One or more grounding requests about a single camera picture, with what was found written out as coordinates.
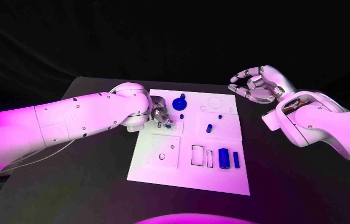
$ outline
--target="black table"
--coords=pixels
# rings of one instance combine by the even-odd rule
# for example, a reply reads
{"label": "black table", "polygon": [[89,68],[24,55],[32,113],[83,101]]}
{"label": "black table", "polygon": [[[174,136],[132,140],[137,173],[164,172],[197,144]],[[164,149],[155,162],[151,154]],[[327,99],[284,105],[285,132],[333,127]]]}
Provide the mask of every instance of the black table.
{"label": "black table", "polygon": [[[226,85],[128,81],[147,90],[232,93]],[[63,99],[108,92],[124,82],[78,77]],[[275,103],[259,105],[242,97],[236,103],[250,196],[127,181],[138,132],[118,126],[14,171],[0,193],[0,223],[134,223],[174,213],[258,223],[350,223],[350,161],[325,143],[298,148],[281,130],[269,131],[261,115]]]}

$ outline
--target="robotic hand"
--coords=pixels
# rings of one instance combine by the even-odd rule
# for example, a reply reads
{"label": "robotic hand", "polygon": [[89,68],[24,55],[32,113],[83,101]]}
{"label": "robotic hand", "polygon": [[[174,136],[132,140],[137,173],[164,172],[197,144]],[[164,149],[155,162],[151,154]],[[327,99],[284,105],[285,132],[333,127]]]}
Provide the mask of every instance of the robotic hand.
{"label": "robotic hand", "polygon": [[297,90],[272,66],[246,69],[233,76],[230,82],[248,76],[252,76],[248,80],[249,89],[235,84],[227,88],[259,104],[269,104],[276,99],[275,109],[262,115],[268,128],[281,128],[298,147],[317,141],[328,143],[350,160],[350,111],[322,93]]}
{"label": "robotic hand", "polygon": [[119,124],[128,132],[140,131],[148,120],[174,125],[164,98],[150,96],[135,83],[122,83],[108,93],[0,112],[0,172],[29,153]]}

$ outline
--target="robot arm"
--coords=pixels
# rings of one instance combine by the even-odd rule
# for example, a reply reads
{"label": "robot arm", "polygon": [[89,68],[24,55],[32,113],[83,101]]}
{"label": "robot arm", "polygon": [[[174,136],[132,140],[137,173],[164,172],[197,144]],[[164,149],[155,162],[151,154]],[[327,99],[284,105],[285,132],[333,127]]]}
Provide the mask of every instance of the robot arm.
{"label": "robot arm", "polygon": [[350,160],[350,112],[322,93],[299,91],[271,66],[250,68],[237,73],[230,82],[253,76],[245,89],[235,84],[227,88],[240,96],[259,104],[278,105],[262,115],[271,130],[281,128],[288,140],[304,147],[324,141],[341,156]]}
{"label": "robot arm", "polygon": [[148,120],[173,125],[164,99],[150,96],[140,84],[124,83],[114,91],[0,112],[0,171],[26,154],[119,124],[128,132],[142,130]]}

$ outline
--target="small blue piece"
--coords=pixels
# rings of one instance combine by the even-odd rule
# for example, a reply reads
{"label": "small blue piece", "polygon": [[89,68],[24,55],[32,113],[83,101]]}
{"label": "small blue piece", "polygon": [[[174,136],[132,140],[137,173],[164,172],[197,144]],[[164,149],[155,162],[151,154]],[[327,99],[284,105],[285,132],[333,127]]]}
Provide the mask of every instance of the small blue piece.
{"label": "small blue piece", "polygon": [[207,125],[207,128],[206,128],[206,132],[210,133],[212,132],[212,129],[213,129],[213,126],[209,124]]}
{"label": "small blue piece", "polygon": [[227,149],[219,149],[219,165],[222,169],[229,169],[229,156],[227,156]]}
{"label": "small blue piece", "polygon": [[184,94],[181,94],[180,98],[173,101],[173,108],[178,111],[184,110],[187,106],[187,102],[184,100]]}
{"label": "small blue piece", "polygon": [[233,152],[235,168],[239,168],[239,154]]}

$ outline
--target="black curtain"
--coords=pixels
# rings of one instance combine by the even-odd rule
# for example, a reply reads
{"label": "black curtain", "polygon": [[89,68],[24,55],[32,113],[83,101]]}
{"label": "black curtain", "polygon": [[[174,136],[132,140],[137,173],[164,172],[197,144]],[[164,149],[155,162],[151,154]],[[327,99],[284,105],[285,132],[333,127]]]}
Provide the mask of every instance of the black curtain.
{"label": "black curtain", "polygon": [[261,65],[350,108],[344,4],[0,0],[1,108],[59,100],[78,76],[227,85]]}

